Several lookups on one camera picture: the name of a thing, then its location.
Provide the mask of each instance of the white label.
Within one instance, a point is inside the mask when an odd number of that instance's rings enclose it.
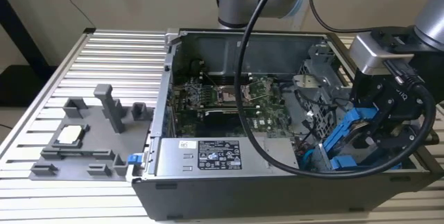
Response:
[[[197,142],[196,141],[179,141],[179,148],[180,149],[195,149],[197,146]]]

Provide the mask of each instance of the black pole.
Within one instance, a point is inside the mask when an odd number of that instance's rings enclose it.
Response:
[[[47,81],[52,75],[51,67],[8,0],[0,0],[0,23],[37,77]]]

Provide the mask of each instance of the power supply label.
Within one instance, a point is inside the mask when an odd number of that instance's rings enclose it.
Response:
[[[199,169],[243,169],[239,141],[199,141],[197,148]]]

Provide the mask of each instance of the metal table surface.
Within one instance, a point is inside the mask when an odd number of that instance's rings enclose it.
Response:
[[[64,117],[68,97],[99,105],[93,88],[112,84],[123,105],[156,105],[165,33],[97,30],[84,34],[0,145],[0,221],[3,223],[153,223],[128,182],[31,181],[29,169]],[[349,45],[352,38],[341,38]],[[435,130],[444,140],[444,110]],[[444,141],[428,147],[444,166]],[[401,193],[371,213],[201,220],[201,223],[443,223],[444,180]]]

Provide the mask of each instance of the motherboard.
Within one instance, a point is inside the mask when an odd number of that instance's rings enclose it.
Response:
[[[241,86],[247,121],[268,138],[293,137],[289,117],[275,77],[248,75]],[[201,74],[173,86],[177,137],[244,137],[235,88],[220,77]]]

